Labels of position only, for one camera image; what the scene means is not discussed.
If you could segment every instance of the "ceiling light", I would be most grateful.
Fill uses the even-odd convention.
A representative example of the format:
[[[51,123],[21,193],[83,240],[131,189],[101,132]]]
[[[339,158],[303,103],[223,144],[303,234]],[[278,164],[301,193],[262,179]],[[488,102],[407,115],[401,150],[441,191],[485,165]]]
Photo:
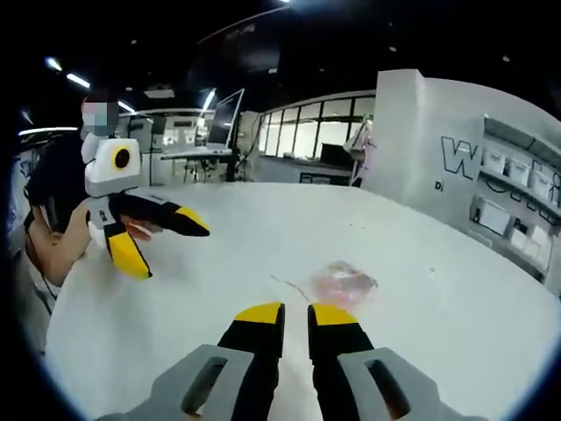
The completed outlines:
[[[29,121],[30,124],[33,124],[31,118],[29,117],[29,112],[27,112],[27,111],[21,111],[21,115],[22,115],[27,121]]]
[[[89,82],[82,79],[80,76],[75,75],[74,73],[67,74],[67,79],[80,86],[83,86],[86,89],[89,89]]]
[[[22,130],[18,133],[18,136],[42,132],[73,132],[75,130],[78,130],[78,127],[41,127],[39,129]]]
[[[62,67],[60,66],[59,62],[55,60],[53,57],[47,57],[45,59],[45,63],[48,67],[58,70],[59,72],[62,71]]]
[[[175,98],[175,93],[173,89],[145,90],[144,94],[148,96],[150,99]]]
[[[209,108],[209,105],[212,102],[212,98],[214,98],[216,90],[217,90],[216,88],[213,88],[212,91],[207,96],[207,99],[204,100],[204,105],[202,106],[201,114],[203,114]]]
[[[124,103],[123,101],[117,101],[117,103],[119,104],[119,107],[121,107],[125,111],[136,112],[134,108],[132,108],[129,104]]]

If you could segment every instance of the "wall shelf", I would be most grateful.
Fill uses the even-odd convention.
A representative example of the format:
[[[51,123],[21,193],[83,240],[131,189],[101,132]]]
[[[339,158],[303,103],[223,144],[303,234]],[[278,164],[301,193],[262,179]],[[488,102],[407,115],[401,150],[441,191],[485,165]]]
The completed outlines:
[[[538,136],[526,133],[496,118],[490,118],[488,115],[485,115],[484,119],[485,134],[521,148],[539,158],[543,163],[551,165],[557,171],[561,171],[561,149],[553,146],[546,140],[540,139]]]
[[[490,239],[493,243],[491,248],[495,252],[512,261],[516,266],[534,276],[538,281],[542,282],[543,279],[547,277],[548,268],[545,268],[543,265],[529,257],[522,250],[514,247],[505,237],[502,237],[496,232],[493,232],[485,226],[479,225],[473,221],[470,221],[469,229],[486,239]]]
[[[561,218],[561,208],[558,208],[555,203],[548,201],[545,197],[539,196],[529,187],[485,167],[481,167],[479,169],[479,176],[485,177],[487,180],[497,182],[502,186],[520,193],[522,196],[527,197],[529,200],[537,204],[544,211],[550,213],[553,217]]]

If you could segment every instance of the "computer monitor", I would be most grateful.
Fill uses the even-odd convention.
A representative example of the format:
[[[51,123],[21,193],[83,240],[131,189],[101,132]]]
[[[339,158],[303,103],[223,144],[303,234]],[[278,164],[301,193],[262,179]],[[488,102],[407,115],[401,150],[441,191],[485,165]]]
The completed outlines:
[[[167,118],[161,116],[152,117],[152,134],[161,135],[166,131]]]
[[[231,134],[234,129],[236,117],[238,116],[239,105],[242,102],[243,95],[244,89],[241,89],[217,104],[214,120],[212,120],[212,126],[210,127],[207,146],[225,148],[230,146]]]
[[[340,145],[322,144],[322,154],[319,159],[321,162],[336,167],[352,168],[354,160],[347,151]]]

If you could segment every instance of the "white table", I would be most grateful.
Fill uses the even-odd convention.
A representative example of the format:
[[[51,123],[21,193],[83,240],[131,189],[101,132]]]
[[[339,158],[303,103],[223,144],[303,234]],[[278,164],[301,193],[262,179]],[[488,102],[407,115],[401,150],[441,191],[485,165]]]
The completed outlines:
[[[505,417],[559,341],[558,300],[537,281],[464,234],[364,190],[247,183],[160,192],[199,212],[210,237],[163,232],[141,244],[154,277],[140,283],[89,253],[54,308],[46,360],[89,417],[136,406],[155,377],[216,344],[238,312],[279,300],[287,306],[284,355],[269,419],[322,419],[308,302],[273,276],[311,296],[309,277],[334,260],[379,284],[354,312],[373,345],[432,377],[464,415]],[[220,311],[208,312],[210,303]]]

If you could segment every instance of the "black ceiling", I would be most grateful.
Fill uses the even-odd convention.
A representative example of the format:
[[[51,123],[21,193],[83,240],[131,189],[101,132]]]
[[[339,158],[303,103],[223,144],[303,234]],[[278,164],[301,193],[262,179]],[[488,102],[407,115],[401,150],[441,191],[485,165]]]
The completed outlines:
[[[248,23],[199,46],[197,41],[285,4],[211,3],[186,12],[155,11],[153,17],[147,7],[140,18],[134,14],[138,10],[131,11],[128,18],[98,28],[72,19],[33,25],[32,42],[20,61],[25,80],[19,94],[19,106],[33,125],[21,118],[20,128],[80,123],[79,105],[87,91],[64,72],[112,87],[136,109],[163,103],[200,106],[202,89],[216,86],[225,94],[245,86],[246,106],[265,110],[311,96],[373,89],[378,70],[419,68],[425,76],[505,90],[561,117],[561,104],[556,105],[559,37],[554,38],[555,14],[541,0],[521,6],[474,0],[291,0],[288,9],[258,18],[253,38],[246,35],[239,51],[229,54],[223,40],[230,42]],[[270,74],[263,66],[276,54],[278,71]],[[47,56],[59,61],[62,74],[45,65]],[[210,68],[205,57],[212,58]],[[176,98],[148,99],[143,91],[157,83],[171,84]]]

